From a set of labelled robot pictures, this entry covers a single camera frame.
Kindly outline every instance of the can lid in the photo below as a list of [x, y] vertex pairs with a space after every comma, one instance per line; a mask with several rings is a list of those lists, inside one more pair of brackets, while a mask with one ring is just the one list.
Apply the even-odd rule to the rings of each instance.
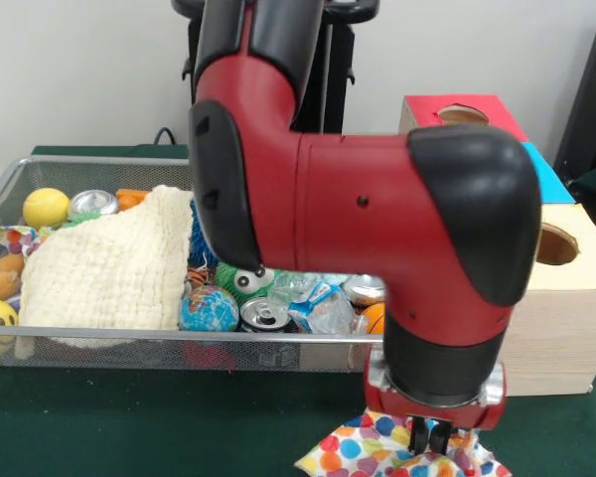
[[386, 296], [384, 282], [376, 276], [355, 275], [349, 278], [343, 285], [343, 290], [349, 299], [356, 303], [380, 303]]
[[114, 214], [118, 210], [115, 196], [105, 191], [84, 191], [71, 199], [69, 218], [76, 214], [99, 212], [103, 215]]
[[254, 298], [240, 307], [242, 321], [260, 331], [278, 331], [287, 326], [288, 315], [276, 316], [269, 307], [267, 298]]

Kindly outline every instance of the wooden box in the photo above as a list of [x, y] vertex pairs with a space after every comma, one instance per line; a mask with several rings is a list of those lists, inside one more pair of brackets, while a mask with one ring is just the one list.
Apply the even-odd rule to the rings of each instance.
[[587, 393], [596, 376], [596, 227], [496, 96], [408, 96], [400, 132], [464, 122], [499, 127], [523, 142], [541, 186], [536, 263], [501, 351], [509, 394]]

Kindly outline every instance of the cream knit blanket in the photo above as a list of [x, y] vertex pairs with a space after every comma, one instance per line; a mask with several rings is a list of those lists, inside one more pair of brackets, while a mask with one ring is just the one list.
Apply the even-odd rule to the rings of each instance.
[[[126, 212], [54, 233], [27, 260], [20, 325], [176, 330], [191, 200], [191, 192], [159, 186]], [[57, 341], [81, 348], [120, 342]]]

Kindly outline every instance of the green tablecloth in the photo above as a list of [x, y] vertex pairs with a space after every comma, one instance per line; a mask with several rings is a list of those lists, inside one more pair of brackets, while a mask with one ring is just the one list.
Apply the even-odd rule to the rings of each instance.
[[[300, 475], [293, 462], [363, 408], [360, 375], [0, 368], [0, 476]], [[518, 476], [596, 475], [596, 383], [511, 398], [482, 440]]]

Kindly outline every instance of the metal basket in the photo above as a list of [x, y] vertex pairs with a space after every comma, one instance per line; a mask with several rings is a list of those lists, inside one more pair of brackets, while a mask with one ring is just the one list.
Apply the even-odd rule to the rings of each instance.
[[[24, 201], [41, 187], [69, 196], [160, 184], [189, 190], [190, 179], [186, 160], [32, 156], [12, 164], [0, 179], [0, 226], [22, 224]], [[58, 338], [71, 338], [71, 346]], [[359, 372], [371, 344], [380, 341], [354, 335], [0, 327], [0, 340], [11, 339], [17, 345], [0, 356], [0, 366], [310, 372]]]

